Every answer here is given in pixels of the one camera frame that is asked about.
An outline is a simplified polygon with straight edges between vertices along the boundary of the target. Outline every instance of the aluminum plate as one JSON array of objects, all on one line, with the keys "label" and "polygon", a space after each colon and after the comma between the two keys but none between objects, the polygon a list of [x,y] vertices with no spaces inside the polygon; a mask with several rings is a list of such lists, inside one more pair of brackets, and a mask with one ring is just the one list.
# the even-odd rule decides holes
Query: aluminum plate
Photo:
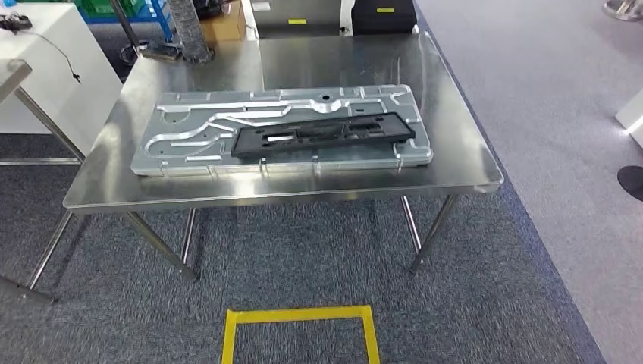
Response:
[{"label": "aluminum plate", "polygon": [[[285,152],[256,162],[233,158],[241,127],[397,112],[416,132],[405,143]],[[234,172],[307,172],[427,165],[433,152],[406,85],[275,89],[262,92],[165,93],[134,154],[144,176],[216,176]]]}]

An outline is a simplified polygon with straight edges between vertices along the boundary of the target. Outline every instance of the yellow tape marking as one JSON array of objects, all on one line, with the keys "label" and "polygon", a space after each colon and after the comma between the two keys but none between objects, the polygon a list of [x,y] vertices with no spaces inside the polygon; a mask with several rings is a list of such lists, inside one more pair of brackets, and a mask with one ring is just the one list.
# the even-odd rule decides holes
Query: yellow tape marking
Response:
[{"label": "yellow tape marking", "polygon": [[288,19],[288,23],[290,25],[297,25],[297,24],[306,24],[308,21],[306,19]]},{"label": "yellow tape marking", "polygon": [[233,311],[225,317],[225,331],[221,364],[232,364],[234,337],[237,324],[261,324],[270,322],[315,321],[334,319],[362,319],[364,339],[369,364],[379,364],[378,339],[371,306],[323,307],[318,309],[273,309],[268,311]]}]

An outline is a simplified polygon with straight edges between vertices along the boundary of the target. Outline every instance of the stainless steel table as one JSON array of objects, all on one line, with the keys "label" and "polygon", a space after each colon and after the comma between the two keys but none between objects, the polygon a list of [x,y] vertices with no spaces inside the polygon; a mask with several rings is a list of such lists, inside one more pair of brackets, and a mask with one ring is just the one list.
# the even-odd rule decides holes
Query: stainless steel table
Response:
[{"label": "stainless steel table", "polygon": [[[67,138],[67,136],[56,126],[54,121],[42,110],[38,104],[29,96],[27,91],[20,87],[20,83],[29,76],[31,67],[21,59],[0,59],[0,102],[4,101],[12,93],[31,111],[38,120],[52,132],[54,137],[66,146],[76,158],[0,158],[0,165],[78,165],[84,159],[83,153]],[[35,290],[38,280],[42,276],[49,259],[52,257],[58,242],[71,219],[71,212],[65,211],[58,222],[54,234],[49,239],[45,252],[42,254],[38,265],[33,270],[27,285],[0,276],[0,287],[12,290],[22,296],[29,296],[35,300],[53,302],[51,296]]]},{"label": "stainless steel table", "polygon": [[[405,83],[412,87],[434,158],[426,168],[323,174],[139,177],[130,161],[163,92],[263,90]],[[490,193],[503,176],[433,42],[419,35],[268,39],[222,43],[215,60],[191,67],[141,58],[80,168],[64,206],[79,214],[123,212],[189,278],[185,265],[197,208],[400,196],[418,250],[411,271],[457,195]],[[421,242],[406,195],[446,196]],[[135,211],[189,209],[180,257]]]}]

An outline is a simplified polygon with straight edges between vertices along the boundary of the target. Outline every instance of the yellow label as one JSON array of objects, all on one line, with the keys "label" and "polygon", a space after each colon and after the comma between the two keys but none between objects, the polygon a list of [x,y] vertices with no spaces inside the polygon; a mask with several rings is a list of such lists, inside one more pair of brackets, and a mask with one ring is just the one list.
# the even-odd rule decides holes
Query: yellow label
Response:
[{"label": "yellow label", "polygon": [[288,19],[290,25],[306,24],[306,19]]}]

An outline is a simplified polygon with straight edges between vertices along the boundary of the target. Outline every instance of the white desk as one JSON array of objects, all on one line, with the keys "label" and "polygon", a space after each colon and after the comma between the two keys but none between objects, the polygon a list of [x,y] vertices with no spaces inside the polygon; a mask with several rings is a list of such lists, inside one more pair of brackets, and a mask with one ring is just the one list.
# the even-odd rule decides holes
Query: white desk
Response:
[{"label": "white desk", "polygon": [[[59,47],[80,75],[71,75],[64,56],[37,35],[0,30],[0,58],[23,59],[33,69],[24,90],[84,154],[89,153],[118,98],[122,84],[73,4],[18,4],[31,33]],[[0,104],[0,133],[49,131],[15,96]]]}]

